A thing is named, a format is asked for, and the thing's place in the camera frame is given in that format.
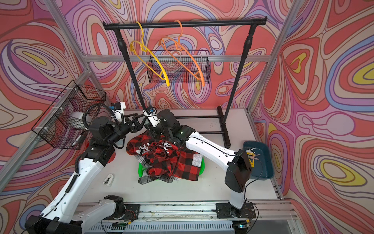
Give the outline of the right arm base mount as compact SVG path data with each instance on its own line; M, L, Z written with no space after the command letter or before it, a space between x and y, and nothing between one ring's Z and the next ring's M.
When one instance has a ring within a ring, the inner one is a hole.
M247 218L249 220L256 217L256 210L253 203L245 202L243 207L238 209L228 203L216 203L213 211L217 214L219 219L228 218Z

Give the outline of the grey plaid long-sleeve shirt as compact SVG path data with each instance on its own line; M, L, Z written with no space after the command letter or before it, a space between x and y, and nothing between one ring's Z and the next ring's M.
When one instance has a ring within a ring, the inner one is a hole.
M173 183L180 180L180 178L173 174L176 169L177 161L167 154L148 152L143 155L136 154L135 157L139 165L142 166L140 170L142 176L138 179L139 184L145 185L156 180L166 183Z

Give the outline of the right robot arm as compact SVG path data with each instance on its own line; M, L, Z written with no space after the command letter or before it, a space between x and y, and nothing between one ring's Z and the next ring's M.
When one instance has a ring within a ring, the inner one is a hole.
M167 141L195 151L220 166L225 172L225 184L231 190L229 204L237 210L245 202L245 186L250 179L252 166L246 151L233 151L202 136L195 129L181 125L169 110L157 112L152 106L143 111L147 129L154 138L165 137Z

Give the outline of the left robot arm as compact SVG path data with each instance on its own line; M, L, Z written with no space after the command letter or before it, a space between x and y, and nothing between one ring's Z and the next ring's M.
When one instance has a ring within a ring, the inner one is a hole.
M86 118L90 111L103 106L112 115L97 117L90 123ZM142 129L139 115L133 119L124 115L126 104L115 102L112 106L94 104L83 113L85 128L92 134L89 147L75 161L75 171L53 201L40 215L30 216L25 223L25 230L30 234L83 234L107 217L124 219L126 206L123 198L114 195L106 196L101 202L75 215L81 199L99 172L107 165L115 152L118 141L123 141L128 133Z

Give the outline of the red plaid long-sleeve shirt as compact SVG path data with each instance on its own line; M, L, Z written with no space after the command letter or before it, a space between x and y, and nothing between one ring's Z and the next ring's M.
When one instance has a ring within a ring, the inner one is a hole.
M172 183L179 179L198 181L203 156L184 146L176 146L165 136L153 139L148 131L129 140L126 152L136 157L142 175L141 185L160 180Z

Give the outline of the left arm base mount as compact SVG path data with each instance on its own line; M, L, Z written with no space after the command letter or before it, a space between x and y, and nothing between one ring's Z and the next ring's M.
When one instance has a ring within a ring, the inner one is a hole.
M111 216L117 220L137 220L140 213L140 204L124 204L117 205L114 214Z

